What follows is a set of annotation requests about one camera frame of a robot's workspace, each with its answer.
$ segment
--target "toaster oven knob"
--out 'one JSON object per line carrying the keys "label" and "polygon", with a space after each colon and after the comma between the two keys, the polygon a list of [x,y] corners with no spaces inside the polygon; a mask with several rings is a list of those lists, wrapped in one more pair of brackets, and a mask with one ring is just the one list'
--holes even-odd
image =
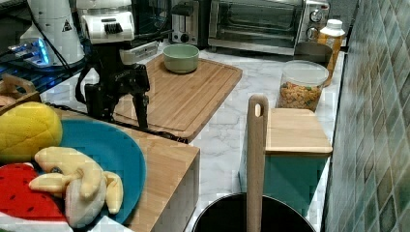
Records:
{"label": "toaster oven knob", "polygon": [[317,30],[317,28],[310,27],[307,29],[307,38],[309,40],[317,39],[318,36],[319,36],[319,30]]}
{"label": "toaster oven knob", "polygon": [[190,39],[190,37],[187,34],[182,34],[181,35],[181,42],[182,43],[186,43],[189,39]]}
{"label": "toaster oven knob", "polygon": [[323,16],[322,11],[319,11],[316,9],[310,13],[310,20],[312,22],[319,22],[320,20],[322,20],[322,16]]}

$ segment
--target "wooden cutting board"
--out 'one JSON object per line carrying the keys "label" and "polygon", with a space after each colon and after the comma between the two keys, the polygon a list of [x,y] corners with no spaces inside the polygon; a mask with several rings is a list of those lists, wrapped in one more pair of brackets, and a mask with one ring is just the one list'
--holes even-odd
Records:
{"label": "wooden cutting board", "polygon": [[[148,62],[149,129],[168,131],[192,141],[242,77],[242,70],[199,59],[194,72],[170,72],[162,55]],[[120,99],[115,119],[137,125],[132,96]]]}

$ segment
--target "green bowl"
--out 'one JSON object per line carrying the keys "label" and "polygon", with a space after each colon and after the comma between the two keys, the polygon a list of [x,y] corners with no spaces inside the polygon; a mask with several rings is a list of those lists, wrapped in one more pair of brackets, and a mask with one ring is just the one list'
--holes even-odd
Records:
{"label": "green bowl", "polygon": [[199,49],[189,44],[172,44],[163,49],[163,62],[174,73],[189,73],[198,67]]}

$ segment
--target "black container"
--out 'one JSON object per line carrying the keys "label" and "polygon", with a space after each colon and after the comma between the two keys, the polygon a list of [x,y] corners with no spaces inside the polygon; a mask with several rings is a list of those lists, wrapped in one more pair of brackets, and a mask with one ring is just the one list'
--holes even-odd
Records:
{"label": "black container", "polygon": [[[209,205],[198,217],[193,232],[246,232],[247,195],[225,196]],[[274,198],[263,196],[261,232],[314,232],[304,217]]]}
{"label": "black container", "polygon": [[306,60],[328,68],[333,50],[322,43],[301,42],[295,46],[294,60]]}

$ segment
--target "toaster oven door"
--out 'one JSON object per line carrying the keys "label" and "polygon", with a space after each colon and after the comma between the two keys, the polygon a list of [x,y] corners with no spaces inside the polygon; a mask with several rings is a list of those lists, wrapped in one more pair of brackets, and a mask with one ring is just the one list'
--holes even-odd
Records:
{"label": "toaster oven door", "polygon": [[304,8],[286,1],[213,1],[209,44],[292,54]]}

